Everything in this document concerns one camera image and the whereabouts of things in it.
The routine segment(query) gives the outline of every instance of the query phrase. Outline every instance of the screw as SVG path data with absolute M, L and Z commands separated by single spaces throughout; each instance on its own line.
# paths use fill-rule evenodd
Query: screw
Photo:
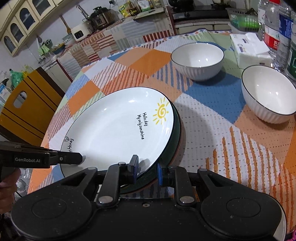
M 113 197 L 110 197 L 110 196 L 99 197 L 99 202 L 102 204 L 111 203 L 112 201 L 113 201 Z
M 180 198 L 180 202 L 182 203 L 192 203 L 194 202 L 194 198 L 191 196 L 183 196 Z

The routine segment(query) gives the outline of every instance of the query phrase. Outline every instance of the green basket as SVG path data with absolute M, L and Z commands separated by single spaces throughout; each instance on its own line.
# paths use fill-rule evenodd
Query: green basket
M 230 23 L 243 32 L 258 32 L 258 16 L 245 14 L 246 9 L 226 8 Z

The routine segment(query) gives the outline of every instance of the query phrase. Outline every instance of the sun drawing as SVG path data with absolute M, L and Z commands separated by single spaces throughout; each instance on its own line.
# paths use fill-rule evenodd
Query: sun drawing
M 159 121 L 161 120 L 160 124 L 162 125 L 163 124 L 163 120 L 166 121 L 166 118 L 165 118 L 165 115 L 166 113 L 168 113 L 168 111 L 165 109 L 168 104 L 169 104 L 169 101 L 167 101 L 167 103 L 165 103 L 165 97 L 163 98 L 163 100 L 160 98 L 160 103 L 157 103 L 158 104 L 158 109 L 155 109 L 157 111 L 157 113 L 153 116 L 155 116 L 156 118 L 153 120 L 153 121 L 156 121 L 156 125 L 159 123 Z

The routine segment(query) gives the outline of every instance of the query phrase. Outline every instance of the dining table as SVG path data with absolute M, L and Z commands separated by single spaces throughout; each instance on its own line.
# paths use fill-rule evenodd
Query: dining table
M 136 45 L 83 67 L 62 98 L 42 146 L 61 150 L 73 122 L 105 95 L 129 87 L 154 88 L 173 102 L 181 117 L 182 141 L 174 165 L 188 172 L 206 168 L 271 195 L 282 205 L 287 232 L 291 232 L 296 225 L 295 117 L 269 124 L 249 109 L 230 33 L 200 29 Z M 223 68 L 212 79 L 194 82 L 173 67 L 172 51 L 192 42 L 212 43 L 224 51 Z M 28 192 L 63 177 L 59 165 L 34 169 Z M 156 181 L 124 196 L 168 198 L 173 189 L 162 188 Z

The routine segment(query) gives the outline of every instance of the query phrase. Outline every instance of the gas stove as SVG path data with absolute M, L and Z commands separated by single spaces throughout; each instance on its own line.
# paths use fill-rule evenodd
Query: gas stove
M 172 8 L 174 22 L 195 20 L 195 19 L 217 19 L 229 18 L 226 8 L 229 5 L 204 5 L 204 6 L 187 6 L 185 8 Z

